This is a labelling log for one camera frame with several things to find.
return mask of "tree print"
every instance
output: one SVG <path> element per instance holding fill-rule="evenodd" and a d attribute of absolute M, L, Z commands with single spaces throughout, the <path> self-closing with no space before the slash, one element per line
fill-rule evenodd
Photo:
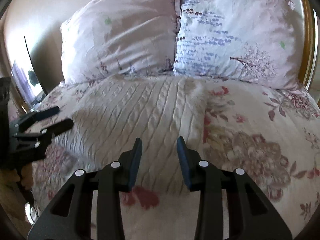
<path fill-rule="evenodd" d="M 255 80 L 258 78 L 266 80 L 276 75 L 273 65 L 274 60 L 271 60 L 265 51 L 259 49 L 259 44 L 254 47 L 245 43 L 244 48 L 246 54 L 243 57 L 230 57 L 230 59 L 239 61 L 243 65 L 240 77 L 244 75 Z"/>

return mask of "wooden headboard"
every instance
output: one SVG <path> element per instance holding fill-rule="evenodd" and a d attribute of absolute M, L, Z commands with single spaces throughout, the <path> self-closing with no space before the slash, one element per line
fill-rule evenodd
<path fill-rule="evenodd" d="M 315 26 L 313 8 L 310 6 L 308 0 L 302 0 L 302 4 L 305 17 L 305 41 L 298 79 L 307 89 L 309 89 L 315 72 L 314 68 L 317 56 L 315 55 L 315 48 L 318 43 L 318 38 L 316 37 L 317 26 Z"/>

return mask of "pillowcase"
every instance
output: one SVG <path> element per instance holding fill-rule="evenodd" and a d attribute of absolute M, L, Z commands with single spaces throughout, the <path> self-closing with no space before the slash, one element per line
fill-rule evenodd
<path fill-rule="evenodd" d="M 303 42 L 289 0 L 183 0 L 176 74 L 297 89 Z"/>
<path fill-rule="evenodd" d="M 180 0 L 92 0 L 61 25 L 66 85 L 172 69 Z"/>
<path fill-rule="evenodd" d="M 176 141 L 183 136 L 188 147 L 201 150 L 207 96 L 201 80 L 111 76 L 79 101 L 71 114 L 73 129 L 55 140 L 101 169 L 140 138 L 143 153 L 136 185 L 180 193 Z"/>

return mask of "silver screw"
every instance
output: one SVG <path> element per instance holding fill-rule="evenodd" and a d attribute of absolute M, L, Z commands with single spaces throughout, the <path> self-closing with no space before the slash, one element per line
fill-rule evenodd
<path fill-rule="evenodd" d="M 209 166 L 209 163 L 207 161 L 199 161 L 199 165 L 201 167 L 208 167 Z"/>
<path fill-rule="evenodd" d="M 77 170 L 76 172 L 75 172 L 75 175 L 76 176 L 82 176 L 84 174 L 84 170 Z"/>
<path fill-rule="evenodd" d="M 238 169 L 236 169 L 236 174 L 238 174 L 238 175 L 244 175 L 244 170 L 238 168 Z"/>
<path fill-rule="evenodd" d="M 120 162 L 113 162 L 113 163 L 111 163 L 111 167 L 112 167 L 112 168 L 119 168 L 120 165 L 121 165 Z"/>

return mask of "bed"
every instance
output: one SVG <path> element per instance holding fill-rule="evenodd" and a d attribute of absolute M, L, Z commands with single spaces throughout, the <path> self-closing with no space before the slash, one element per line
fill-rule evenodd
<path fill-rule="evenodd" d="M 317 58 L 316 16 L 308 0 L 294 2 L 296 12 L 301 15 L 299 24 L 303 31 L 299 35 L 304 41 L 298 89 L 272 89 L 220 77 L 198 77 L 197 80 L 204 83 L 208 93 L 201 140 L 204 158 L 220 169 L 243 168 L 296 237 L 320 203 L 320 109 L 308 93 Z M 74 106 L 101 82 L 104 80 L 73 85 L 62 82 L 40 107 L 43 110 L 59 106 L 60 114 L 36 124 L 32 131 L 69 117 Z M 56 142 L 47 149 L 45 160 L 33 163 L 32 193 L 38 213 L 74 171 L 101 168 L 98 163 L 78 158 Z M 143 179 L 138 180 L 131 193 L 121 195 L 126 239 L 146 236 L 150 239 L 192 239 L 198 201 L 197 193 L 163 192 L 150 187 Z M 228 237 L 227 206 L 224 212 L 224 236 Z M 93 239 L 95 223 L 93 211 Z"/>

